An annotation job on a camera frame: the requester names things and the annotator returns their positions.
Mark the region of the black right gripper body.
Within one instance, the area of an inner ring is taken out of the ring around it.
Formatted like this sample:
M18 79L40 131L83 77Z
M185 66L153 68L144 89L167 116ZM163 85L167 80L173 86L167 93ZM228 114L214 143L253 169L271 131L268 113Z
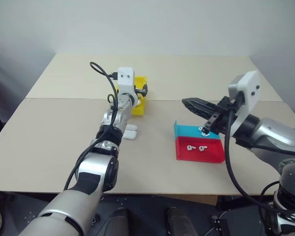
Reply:
M215 113L205 123L210 126L210 132L214 134L226 134L229 109L232 107L233 104L229 97L223 97L215 104Z

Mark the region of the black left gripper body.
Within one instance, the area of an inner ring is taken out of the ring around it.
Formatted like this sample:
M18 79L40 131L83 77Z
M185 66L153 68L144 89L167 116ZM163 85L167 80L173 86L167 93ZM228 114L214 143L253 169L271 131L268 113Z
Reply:
M142 97L146 97L148 93L148 86L147 84L144 84L142 88L136 88L135 87L135 93L140 94Z

